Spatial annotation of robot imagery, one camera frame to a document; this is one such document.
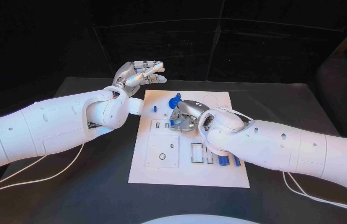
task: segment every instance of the white paper sheet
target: white paper sheet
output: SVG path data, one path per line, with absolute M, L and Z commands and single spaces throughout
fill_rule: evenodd
M 206 149 L 202 145 L 203 163 L 192 163 L 190 144 L 200 143 L 198 130 L 180 132 L 164 128 L 172 114 L 169 99 L 176 96 L 176 93 L 180 93 L 182 100 L 195 100 L 209 108 L 216 105 L 231 108 L 228 92 L 145 90 L 128 183 L 248 188 L 244 162 L 241 161 L 241 166 L 235 167 L 234 156 L 228 155 L 229 165 L 219 166 L 218 156 L 212 154 L 213 162 L 208 164 Z

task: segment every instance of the gray fabric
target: gray fabric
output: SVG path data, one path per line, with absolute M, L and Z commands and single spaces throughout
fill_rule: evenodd
M 111 82 L 69 77 L 54 96 L 98 90 Z M 134 97 L 143 98 L 145 89 L 228 91 L 232 108 L 251 118 L 336 135 L 305 84 L 167 81 L 141 86 Z M 128 184 L 138 120 L 130 115 L 121 129 L 85 144 L 76 162 L 54 179 L 1 191 L 2 223 L 140 223 L 177 214 L 224 215 L 258 223 L 345 222 L 344 209 L 292 193 L 281 173 L 248 163 L 250 189 Z M 46 157 L 5 183 L 53 175 L 78 148 Z M 294 177 L 309 194 L 347 203 L 344 187 L 309 176 Z

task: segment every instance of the table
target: table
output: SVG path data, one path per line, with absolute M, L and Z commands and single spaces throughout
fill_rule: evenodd
M 54 96 L 102 89 L 111 82 L 67 77 Z M 232 108 L 251 118 L 338 135 L 305 84 L 173 80 L 141 86 L 134 97 L 143 98 L 145 89 L 228 91 Z M 0 191 L 0 223 L 141 223 L 176 214 L 224 215 L 258 223 L 347 222 L 345 209 L 290 192 L 281 173 L 250 163 L 250 189 L 127 183 L 138 120 L 128 115 L 119 129 L 85 144 L 78 160 L 56 178 Z M 4 184 L 53 175 L 78 150 L 47 156 Z M 4 175 L 18 167 L 14 162 Z M 347 203 L 344 187 L 315 177 L 294 177 L 310 195 Z

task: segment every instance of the small blue part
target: small blue part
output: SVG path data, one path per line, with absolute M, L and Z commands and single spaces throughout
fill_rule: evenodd
M 167 102 L 167 105 L 169 105 L 169 107 L 170 107 L 172 109 L 176 107 L 179 101 L 182 101 L 182 99 L 180 99 L 180 93 L 177 93 L 174 96 L 176 96 L 176 97 L 170 98 L 170 100 L 169 100 L 169 102 Z
M 218 156 L 219 165 L 229 165 L 228 156 Z
M 237 157 L 235 155 L 234 155 L 232 157 L 234 157 L 234 159 L 235 159 L 235 160 L 234 160 L 234 161 L 235 161 L 235 162 L 234 162 L 234 163 L 235 163 L 235 166 L 241 166 L 238 157 Z

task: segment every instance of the rectangular slot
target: rectangular slot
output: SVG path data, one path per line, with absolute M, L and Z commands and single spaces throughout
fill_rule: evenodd
M 212 159 L 213 159 L 213 158 L 212 158 L 212 153 L 211 153 L 211 151 L 208 150 L 208 148 L 206 148 L 205 150 L 206 150 L 206 152 L 205 152 L 205 157 L 206 157 L 206 161 L 208 161 L 206 163 L 208 163 L 208 164 L 212 164 L 212 163 L 213 163 L 213 162 L 212 162 L 212 161 L 213 161 L 213 160 L 212 160 Z
M 190 161 L 192 163 L 203 163 L 203 156 L 202 156 L 202 144 L 200 143 L 192 143 L 192 152 L 190 152 Z

